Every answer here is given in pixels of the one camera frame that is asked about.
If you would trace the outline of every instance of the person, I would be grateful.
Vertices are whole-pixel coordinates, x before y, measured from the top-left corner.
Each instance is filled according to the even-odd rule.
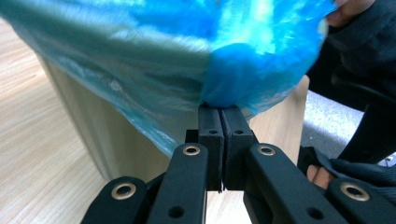
[[[308,71],[310,89],[335,101],[363,110],[359,100],[331,84],[342,64],[355,76],[370,78],[396,99],[396,1],[336,0],[337,10],[327,16],[328,38]]]
[[[337,9],[327,16],[328,38],[308,72],[311,91],[363,110],[364,104],[331,84],[331,75],[341,64],[396,100],[396,0],[336,0],[335,4]],[[355,178],[396,205],[396,166],[329,160],[312,147],[302,147],[298,166],[311,182],[325,189],[337,176]]]

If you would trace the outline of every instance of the blue plastic bag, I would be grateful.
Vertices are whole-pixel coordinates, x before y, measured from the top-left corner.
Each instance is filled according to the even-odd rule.
[[[318,55],[331,0],[2,0],[38,54],[108,100],[166,155],[197,108],[247,118],[282,101]]]

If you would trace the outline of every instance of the wooden floor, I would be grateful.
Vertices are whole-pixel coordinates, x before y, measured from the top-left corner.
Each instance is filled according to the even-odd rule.
[[[298,148],[306,89],[291,96],[297,115],[282,119],[297,128],[275,141]],[[79,223],[105,183],[36,56],[0,19],[0,223]],[[207,223],[248,223],[241,193],[208,199]]]

